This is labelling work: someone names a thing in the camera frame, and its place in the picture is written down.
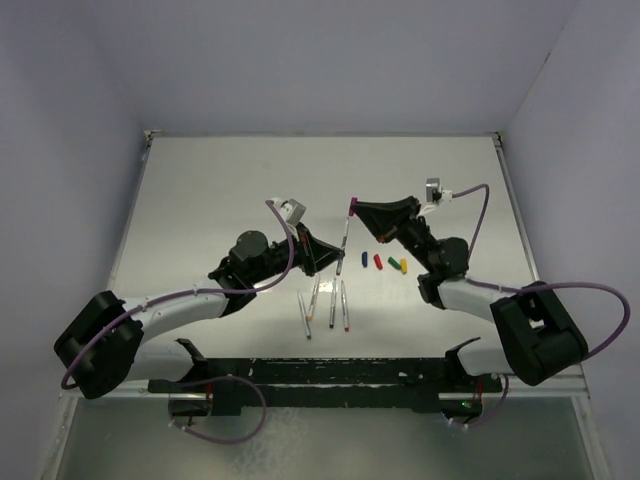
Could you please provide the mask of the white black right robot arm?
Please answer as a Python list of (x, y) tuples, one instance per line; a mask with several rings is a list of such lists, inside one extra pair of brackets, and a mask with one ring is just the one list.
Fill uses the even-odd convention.
[(470, 279), (468, 243), (459, 237), (435, 238), (417, 198), (356, 201), (351, 210), (378, 242), (398, 241), (425, 268), (417, 278), (425, 303), (495, 327), (495, 339), (472, 338), (447, 351), (444, 376), (452, 389), (467, 391), (485, 374), (514, 375), (536, 386), (586, 359), (584, 335), (547, 284), (510, 292)]

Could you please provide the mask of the silver pen green tip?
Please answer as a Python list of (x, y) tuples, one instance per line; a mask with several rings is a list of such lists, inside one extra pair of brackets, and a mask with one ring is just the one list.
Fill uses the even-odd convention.
[(297, 300), (298, 300), (298, 306), (299, 306), (300, 315), (301, 315), (301, 319), (302, 319), (302, 324), (303, 324), (303, 327), (304, 327), (305, 337), (306, 337), (307, 340), (311, 340), (312, 339), (312, 332), (311, 332), (311, 327), (310, 327), (310, 321), (308, 320), (306, 305), (305, 305), (304, 298), (303, 298), (303, 295), (302, 295), (300, 290), (297, 291)]

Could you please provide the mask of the green pen cap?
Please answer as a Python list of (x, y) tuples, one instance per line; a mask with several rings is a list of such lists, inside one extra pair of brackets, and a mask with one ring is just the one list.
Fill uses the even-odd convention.
[(394, 268), (396, 268), (396, 269), (400, 269), (400, 268), (401, 268), (400, 263), (399, 263), (397, 260), (395, 260), (393, 257), (389, 257), (389, 258), (388, 258), (388, 263), (389, 263), (392, 267), (394, 267)]

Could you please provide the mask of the silver pen yellow tip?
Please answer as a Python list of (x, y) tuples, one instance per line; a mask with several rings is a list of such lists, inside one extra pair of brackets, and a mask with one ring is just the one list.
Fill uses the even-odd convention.
[(320, 283), (321, 283), (321, 276), (319, 274), (317, 274), (314, 277), (314, 285), (313, 285), (313, 289), (312, 289), (312, 294), (311, 294), (309, 306), (307, 308), (306, 320), (308, 322), (310, 322), (313, 319), (313, 316), (314, 316), (314, 313), (315, 313), (316, 304), (317, 304), (318, 295), (319, 295)]

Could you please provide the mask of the silver pen red tip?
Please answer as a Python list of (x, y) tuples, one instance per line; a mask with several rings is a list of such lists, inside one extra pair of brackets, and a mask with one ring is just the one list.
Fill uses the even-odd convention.
[(350, 320), (349, 320), (346, 285), (344, 280), (340, 281), (340, 295), (341, 295), (341, 312), (342, 312), (343, 330), (348, 333), (350, 331)]

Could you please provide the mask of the aluminium table edge rail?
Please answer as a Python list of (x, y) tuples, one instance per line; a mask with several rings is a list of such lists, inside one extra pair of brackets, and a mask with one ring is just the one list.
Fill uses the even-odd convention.
[(498, 161), (500, 164), (502, 176), (504, 179), (504, 183), (508, 192), (511, 208), (513, 214), (515, 216), (515, 221), (517, 225), (517, 229), (519, 232), (520, 240), (525, 252), (525, 257), (528, 263), (529, 270), (531, 272), (532, 277), (535, 280), (539, 279), (538, 268), (534, 259), (534, 255), (531, 249), (531, 244), (529, 241), (529, 236), (526, 230), (526, 226), (522, 217), (520, 205), (516, 196), (516, 191), (514, 188), (514, 184), (512, 182), (512, 178), (507, 166), (505, 151), (504, 151), (504, 142), (503, 137), (499, 132), (493, 132), (491, 134), (491, 138), (493, 140), (494, 148), (498, 157)]

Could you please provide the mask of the silver pen purple tip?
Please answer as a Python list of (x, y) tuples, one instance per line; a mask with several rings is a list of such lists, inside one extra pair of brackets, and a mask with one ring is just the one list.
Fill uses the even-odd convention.
[(344, 225), (343, 235), (342, 235), (341, 245), (340, 245), (341, 257), (336, 264), (336, 270), (335, 270), (336, 277), (339, 277), (342, 273), (344, 257), (346, 256), (346, 245), (348, 241), (349, 225), (350, 225), (350, 217), (347, 216), (345, 220), (345, 225)]

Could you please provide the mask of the red pen cap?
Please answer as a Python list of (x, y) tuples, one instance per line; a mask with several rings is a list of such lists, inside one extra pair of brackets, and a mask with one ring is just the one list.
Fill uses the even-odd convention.
[(382, 270), (383, 269), (383, 262), (381, 260), (381, 257), (378, 254), (375, 254), (373, 256), (373, 259), (374, 259), (374, 263), (375, 263), (376, 268), (378, 270)]

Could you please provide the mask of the silver pen blue tip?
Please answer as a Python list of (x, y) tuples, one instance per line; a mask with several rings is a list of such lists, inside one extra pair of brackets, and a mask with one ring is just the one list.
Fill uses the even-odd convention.
[(329, 307), (329, 328), (330, 329), (333, 329), (335, 326), (336, 302), (337, 302), (337, 278), (334, 277), (332, 280), (331, 294), (330, 294), (330, 307)]

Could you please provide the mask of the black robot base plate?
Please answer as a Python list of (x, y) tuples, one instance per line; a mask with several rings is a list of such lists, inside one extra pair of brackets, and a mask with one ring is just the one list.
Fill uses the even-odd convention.
[(408, 409), (477, 416), (481, 393), (500, 379), (466, 374), (447, 358), (200, 358), (183, 379), (153, 379), (148, 391), (169, 394), (178, 416), (237, 416), (259, 407)]

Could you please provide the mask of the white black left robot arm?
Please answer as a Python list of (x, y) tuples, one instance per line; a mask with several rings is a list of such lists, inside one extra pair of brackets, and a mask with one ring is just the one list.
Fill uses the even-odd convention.
[(120, 299), (107, 290), (94, 295), (54, 343), (66, 368), (62, 387), (100, 398), (131, 380), (172, 381), (184, 392), (202, 387), (204, 365), (182, 341), (169, 347), (153, 339), (201, 320), (243, 309), (258, 293), (293, 269), (313, 277), (344, 256), (341, 248), (315, 238), (304, 224), (281, 242), (260, 231), (242, 233), (219, 266), (193, 286), (156, 297)]

